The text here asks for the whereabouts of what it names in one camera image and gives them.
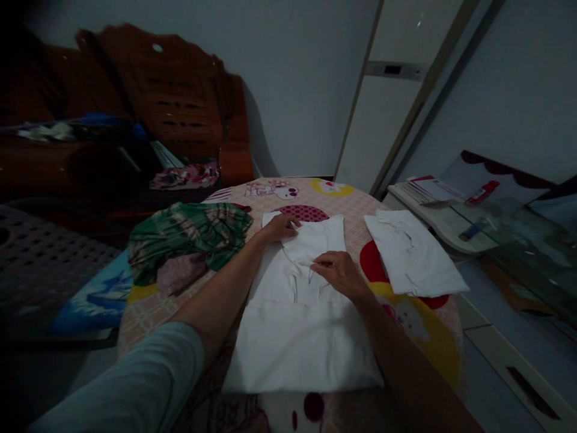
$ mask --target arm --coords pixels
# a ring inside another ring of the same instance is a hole
[[[186,323],[198,333],[205,369],[216,358],[245,301],[266,246],[297,235],[290,223],[301,226],[292,215],[275,216],[169,320]]]
[[[329,251],[312,266],[355,305],[385,381],[412,432],[482,432],[459,398],[381,308],[350,255]]]
[[[29,427],[45,431],[167,431],[210,365],[250,288],[263,250],[296,231],[276,216],[169,320],[108,371]]]

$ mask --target tablecloth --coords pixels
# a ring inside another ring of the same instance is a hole
[[[360,264],[369,287],[383,308],[459,395],[464,394],[463,340],[457,306],[452,296],[426,299],[395,296],[382,268],[379,253],[365,226],[363,215],[386,210],[381,202],[355,188],[312,178],[261,178],[223,189],[207,201],[227,201],[252,207],[256,223],[249,239],[260,229],[262,214],[273,210],[292,213],[303,221],[321,221],[342,214],[345,241],[353,260]],[[118,349],[120,356],[164,323],[211,276],[209,271],[179,296],[160,292],[129,304],[124,312]],[[191,431],[395,431],[402,429],[390,393],[371,388],[346,393],[268,393],[226,395],[224,382],[234,349],[239,313],[222,352],[200,379],[183,410]]]

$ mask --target yellow circle pattern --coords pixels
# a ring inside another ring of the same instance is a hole
[[[434,311],[427,307],[419,298],[395,295],[390,283],[369,283],[368,286],[377,295],[377,299],[380,302],[384,300],[394,308],[406,300],[414,304],[418,314],[423,319],[424,327],[430,338],[428,341],[423,341],[419,337],[408,336],[443,376],[449,386],[456,390],[459,383],[459,352],[455,346],[453,336]]]
[[[333,188],[330,185],[327,185],[326,180],[316,178],[311,181],[311,187],[316,192],[320,192],[321,194],[324,195],[329,195],[330,197],[345,197],[347,195],[352,194],[355,191],[355,189],[352,186],[346,185],[345,183],[334,183],[334,182],[330,183],[333,183],[335,187]]]

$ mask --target red circle pattern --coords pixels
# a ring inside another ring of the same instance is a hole
[[[291,204],[289,206],[279,207],[275,209],[282,213],[290,213],[294,215],[299,221],[306,221],[307,223],[320,223],[328,220],[329,216],[314,206],[306,206],[304,204]]]
[[[383,263],[381,262],[377,244],[375,244],[374,241],[368,242],[362,248],[359,261],[361,262],[361,269],[367,276],[369,282],[376,283],[377,281],[384,281],[390,283],[389,278],[386,276]],[[431,310],[436,310],[447,303],[449,295],[419,299],[422,300]]]

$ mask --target drawer handle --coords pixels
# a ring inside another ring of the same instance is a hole
[[[549,406],[545,399],[543,399],[543,397],[541,397],[539,393],[535,391],[535,388],[531,386],[527,379],[525,379],[525,377],[519,373],[519,370],[511,366],[507,366],[507,370],[509,370],[509,374],[513,377],[515,382],[517,382],[517,385],[521,387],[523,392],[527,395],[527,397],[529,397],[531,402],[540,412],[544,413],[549,418],[558,420],[561,419],[559,418],[559,415],[557,415],[557,413],[553,410],[553,408]]]

